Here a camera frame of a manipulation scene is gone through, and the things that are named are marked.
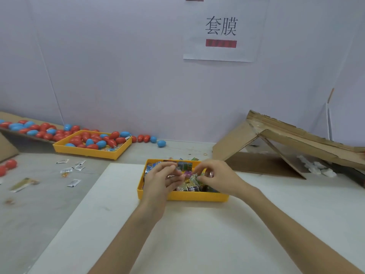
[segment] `work surface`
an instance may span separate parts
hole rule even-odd
[[[84,156],[54,154],[52,145],[23,138],[9,138],[22,152],[16,156],[18,167],[0,178],[0,273],[23,274],[27,272],[48,246],[66,220],[74,212],[88,191],[98,180],[111,160]],[[152,143],[132,144],[116,162],[144,164],[147,159],[204,159],[211,156],[212,143],[187,143],[168,141],[158,148]],[[67,164],[56,164],[70,159]],[[86,160],[85,169],[73,171],[66,179],[60,170]],[[9,188],[30,177],[40,181],[18,193]],[[72,179],[82,181],[75,187],[66,187]],[[13,205],[4,204],[13,198]]]
[[[87,273],[138,204],[143,165],[110,164],[30,270]],[[343,177],[240,173],[279,208],[365,270],[364,189]],[[131,273],[300,273],[240,200],[170,201]]]

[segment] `cardboard slide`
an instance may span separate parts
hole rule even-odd
[[[26,117],[21,117],[18,115],[14,115],[14,114],[10,114],[10,113],[6,113],[6,112],[2,112],[0,111],[0,119],[3,119],[5,121],[10,121],[13,123],[18,122],[19,120],[29,120],[29,121],[33,121],[35,124],[42,124],[44,121],[41,120],[36,120],[36,119],[31,119],[31,118],[26,118]],[[63,129],[62,125],[57,125],[57,124],[53,124],[50,123],[51,125],[55,125],[57,129]],[[20,134],[16,131],[11,131],[9,129],[5,129],[5,128],[1,128],[0,127],[0,132],[1,133],[7,133],[7,134],[14,134],[16,136],[20,136],[20,137],[26,137],[26,138],[30,138],[32,140],[37,140],[37,141],[44,141],[46,143],[50,143],[53,144],[53,141],[49,141],[49,140],[45,140],[43,138],[37,138],[37,137],[32,137],[26,134]],[[12,145],[7,138],[5,138],[2,134],[0,133],[0,162],[3,160],[6,160],[12,156],[15,156],[19,153],[18,149]]]
[[[257,138],[262,138],[278,156],[239,152]],[[249,111],[244,122],[213,146],[213,159],[226,161],[236,171],[305,179],[270,140],[325,161],[365,170],[365,147],[330,141],[254,111]]]

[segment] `yellow tray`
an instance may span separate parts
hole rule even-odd
[[[71,138],[73,138],[76,135],[80,135],[83,132],[86,132],[86,131],[80,130],[80,131],[60,140],[59,142],[54,143],[53,144],[54,150],[57,153],[67,153],[67,154],[75,154],[75,155],[81,155],[81,156],[99,157],[99,158],[116,160],[132,144],[132,137],[130,137],[125,143],[123,143],[123,145],[118,150],[116,150],[114,152],[65,146],[65,144],[68,143]],[[102,132],[97,132],[97,131],[87,131],[87,132],[110,135],[110,133],[102,133]]]
[[[200,161],[194,160],[156,160],[156,159],[148,159],[146,161],[146,165],[144,166],[144,170],[142,176],[140,178],[137,194],[138,198],[141,200],[143,196],[143,184],[144,184],[144,173],[146,171],[146,167],[148,163],[156,163],[158,161],[184,161],[184,162],[192,162],[193,169],[200,163]],[[229,195],[222,193],[214,193],[214,192],[190,192],[190,191],[173,191],[167,197],[167,200],[180,200],[180,201],[211,201],[211,202],[226,202],[229,198]]]

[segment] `person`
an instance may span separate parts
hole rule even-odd
[[[150,232],[162,218],[167,195],[184,182],[184,176],[176,166],[171,161],[162,162],[146,175],[141,202],[89,274],[128,274],[131,271]],[[282,212],[258,188],[243,181],[224,161],[202,161],[193,173],[201,175],[206,168],[206,175],[212,171],[213,177],[200,176],[198,179],[247,203],[303,274],[363,273]]]

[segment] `chinese characters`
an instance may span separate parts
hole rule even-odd
[[[221,18],[216,18],[215,16],[213,16],[212,18],[207,18],[207,20],[209,20],[208,24],[206,24],[206,26],[209,25],[209,28],[206,29],[206,31],[208,31],[208,34],[210,33],[215,33],[216,35],[218,34],[218,32],[221,31],[221,35],[229,35],[229,34],[235,34],[236,31],[236,24],[237,24],[237,18],[235,17],[231,17],[231,18],[224,18],[223,19],[223,27],[222,30],[220,29],[220,25],[222,24],[222,19]]]

